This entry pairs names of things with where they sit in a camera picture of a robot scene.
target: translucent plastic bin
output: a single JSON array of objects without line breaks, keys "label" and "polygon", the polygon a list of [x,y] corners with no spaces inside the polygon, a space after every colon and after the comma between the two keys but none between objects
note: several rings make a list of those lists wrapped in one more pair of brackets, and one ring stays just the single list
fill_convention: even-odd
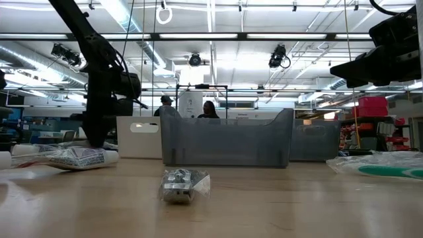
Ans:
[{"label": "translucent plastic bin", "polygon": [[340,121],[295,119],[289,160],[334,159],[338,156],[339,139]]},{"label": "translucent plastic bin", "polygon": [[166,165],[288,165],[293,110],[274,120],[181,118],[170,106],[160,110]]}]

